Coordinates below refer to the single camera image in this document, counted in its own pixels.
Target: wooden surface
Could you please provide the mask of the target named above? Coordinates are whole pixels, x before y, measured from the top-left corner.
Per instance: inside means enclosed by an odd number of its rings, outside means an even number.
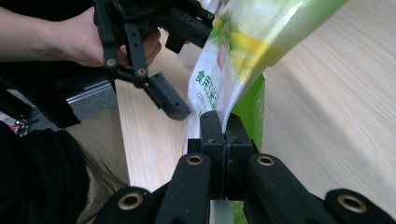
[[[396,1],[350,0],[264,72],[263,152],[396,218]]]
[[[149,68],[151,74],[159,71],[186,99],[191,70],[164,44]],[[131,185],[154,191],[171,179],[182,156],[184,121],[169,119],[131,83],[117,80],[116,86]]]
[[[264,72],[263,152],[311,192],[347,188],[396,217],[396,2],[349,0]],[[163,50],[153,66],[182,95],[190,71]],[[181,155],[183,122],[117,82],[131,184],[155,190]]]

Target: finger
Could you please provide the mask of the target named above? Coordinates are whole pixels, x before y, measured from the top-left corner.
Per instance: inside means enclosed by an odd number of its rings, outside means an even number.
[[[120,60],[121,64],[129,65],[128,56],[127,56],[126,50],[124,51],[124,50],[118,49],[117,50],[117,54],[119,56],[119,60]]]
[[[143,38],[143,48],[146,57],[149,56],[157,48],[157,43],[160,41],[161,32],[159,29],[151,30]]]
[[[157,42],[154,50],[150,53],[150,55],[146,56],[146,62],[148,66],[150,66],[154,62],[155,57],[157,57],[158,53],[160,53],[162,47],[163,45],[161,44],[161,42]]]
[[[119,51],[120,51],[123,55],[128,56],[128,52],[126,51],[126,46],[125,46],[125,45],[121,45],[121,46],[119,47]]]

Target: human hand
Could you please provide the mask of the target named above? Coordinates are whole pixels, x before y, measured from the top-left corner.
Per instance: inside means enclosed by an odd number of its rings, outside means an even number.
[[[104,64],[104,52],[97,27],[93,23],[94,8],[90,7],[80,15],[58,24],[58,48],[63,53],[64,59],[89,67],[99,67]],[[148,66],[152,64],[162,46],[159,42],[159,30],[149,32],[143,38]],[[127,51],[125,46],[118,49],[121,63],[127,64]]]

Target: black clothing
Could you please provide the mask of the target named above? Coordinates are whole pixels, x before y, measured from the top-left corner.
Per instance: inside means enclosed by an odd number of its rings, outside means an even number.
[[[46,21],[64,21],[92,6],[92,0],[0,0],[0,7]],[[15,76],[45,75],[54,80],[83,71],[86,67],[72,62],[0,63],[1,73]]]
[[[83,153],[68,132],[18,137],[0,121],[0,223],[76,223],[88,186]]]

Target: bolt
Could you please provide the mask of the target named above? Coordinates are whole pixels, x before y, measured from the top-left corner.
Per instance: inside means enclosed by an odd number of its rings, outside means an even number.
[[[109,59],[109,60],[107,60],[107,62],[106,62],[106,66],[108,66],[108,67],[112,67],[112,66],[114,66],[114,65],[116,65],[116,60],[115,59]]]
[[[146,72],[147,72],[147,71],[146,71],[146,69],[144,69],[144,68],[140,68],[139,70],[137,70],[137,74],[140,75],[140,76],[145,75]]]

